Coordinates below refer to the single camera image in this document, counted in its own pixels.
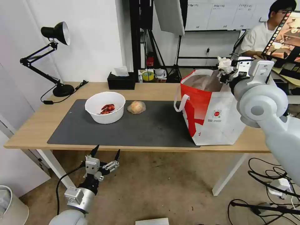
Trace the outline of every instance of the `lamp base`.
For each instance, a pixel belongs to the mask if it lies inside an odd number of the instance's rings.
[[[61,84],[53,89],[53,95],[56,97],[65,97],[74,92],[74,87],[70,84]]]

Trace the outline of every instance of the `black lamp shade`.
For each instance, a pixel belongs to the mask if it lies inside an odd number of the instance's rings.
[[[70,34],[66,22],[60,22],[55,27],[42,27],[41,33],[46,38],[56,38],[65,45],[70,45]]]

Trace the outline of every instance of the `table leg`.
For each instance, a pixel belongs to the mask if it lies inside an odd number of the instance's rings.
[[[221,190],[225,187],[230,178],[234,175],[234,173],[238,170],[240,165],[245,161],[248,157],[248,153],[237,154],[234,160],[231,162],[230,166],[227,168],[226,172],[223,176],[218,180],[215,186],[212,189],[212,194],[217,196]]]
[[[63,175],[66,174],[65,170],[62,168],[60,163],[57,161],[51,150],[41,150],[37,149],[38,153],[42,156],[42,158],[48,163],[50,168],[53,170],[53,172],[58,176],[58,178],[61,178]],[[72,180],[69,178],[69,176],[66,176],[62,179],[62,183],[68,187],[75,187]]]

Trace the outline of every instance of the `monitor screen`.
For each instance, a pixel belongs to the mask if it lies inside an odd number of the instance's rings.
[[[262,54],[300,63],[299,50],[300,12],[287,12]]]

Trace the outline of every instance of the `bag handle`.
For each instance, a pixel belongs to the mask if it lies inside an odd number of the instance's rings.
[[[180,85],[177,88],[176,94],[175,94],[175,98],[174,98],[174,109],[176,112],[181,112],[184,109],[185,103],[187,102],[187,100],[190,100],[190,97],[186,94],[184,94],[184,96],[181,99],[181,103],[179,108],[176,107],[176,102],[177,102],[177,96],[179,94],[179,90],[180,90]]]

